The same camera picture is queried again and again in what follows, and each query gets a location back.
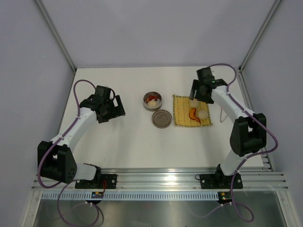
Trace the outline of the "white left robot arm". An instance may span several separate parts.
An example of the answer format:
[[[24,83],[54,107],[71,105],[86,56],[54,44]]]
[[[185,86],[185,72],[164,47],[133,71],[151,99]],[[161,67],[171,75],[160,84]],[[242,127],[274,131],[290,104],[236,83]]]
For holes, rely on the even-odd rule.
[[[49,189],[60,183],[69,184],[79,180],[85,180],[91,188],[98,188],[102,184],[100,168],[92,164],[76,163],[73,151],[89,127],[125,115],[120,96],[116,95],[114,99],[117,106],[112,99],[105,101],[95,95],[83,100],[76,117],[64,132],[49,142],[39,143],[37,179],[43,188]]]

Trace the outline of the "round brown lunch box lid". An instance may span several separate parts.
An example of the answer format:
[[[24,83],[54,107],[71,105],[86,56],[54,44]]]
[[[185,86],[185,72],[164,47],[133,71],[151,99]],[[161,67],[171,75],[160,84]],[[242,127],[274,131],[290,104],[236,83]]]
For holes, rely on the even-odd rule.
[[[172,116],[166,110],[157,110],[151,117],[152,124],[159,129],[165,129],[171,125]]]

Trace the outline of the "brown chicken drumstick toy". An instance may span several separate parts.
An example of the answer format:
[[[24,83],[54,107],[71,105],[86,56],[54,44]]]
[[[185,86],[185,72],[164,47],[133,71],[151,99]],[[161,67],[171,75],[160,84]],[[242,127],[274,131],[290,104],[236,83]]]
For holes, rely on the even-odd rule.
[[[149,95],[147,98],[146,98],[146,102],[149,103],[150,101],[157,101],[158,100],[158,97],[157,96],[153,96],[153,95]]]

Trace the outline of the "metal tongs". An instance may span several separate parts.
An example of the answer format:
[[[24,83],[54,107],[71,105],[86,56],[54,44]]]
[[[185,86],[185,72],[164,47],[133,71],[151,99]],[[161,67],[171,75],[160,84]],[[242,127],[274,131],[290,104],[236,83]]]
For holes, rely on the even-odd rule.
[[[221,108],[220,111],[220,118],[219,118],[219,122],[223,123],[227,118],[227,114],[224,112],[224,110]]]

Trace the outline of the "round metal lunch box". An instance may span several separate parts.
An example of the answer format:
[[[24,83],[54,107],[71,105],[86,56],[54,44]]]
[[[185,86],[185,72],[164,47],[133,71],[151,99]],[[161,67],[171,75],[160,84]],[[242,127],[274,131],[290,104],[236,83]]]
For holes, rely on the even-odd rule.
[[[143,96],[143,106],[146,110],[154,112],[161,108],[162,97],[158,92],[151,91]]]

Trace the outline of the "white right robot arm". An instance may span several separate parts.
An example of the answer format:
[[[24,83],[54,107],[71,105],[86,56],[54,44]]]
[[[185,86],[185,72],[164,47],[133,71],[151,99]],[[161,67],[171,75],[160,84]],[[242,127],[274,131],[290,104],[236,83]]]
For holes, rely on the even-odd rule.
[[[256,154],[267,143],[267,133],[263,129],[267,123],[265,115],[255,114],[252,110],[244,108],[231,96],[223,79],[210,81],[195,79],[189,98],[207,104],[217,103],[233,123],[230,135],[231,150],[213,174],[200,174],[201,188],[243,188],[240,167],[250,154]]]

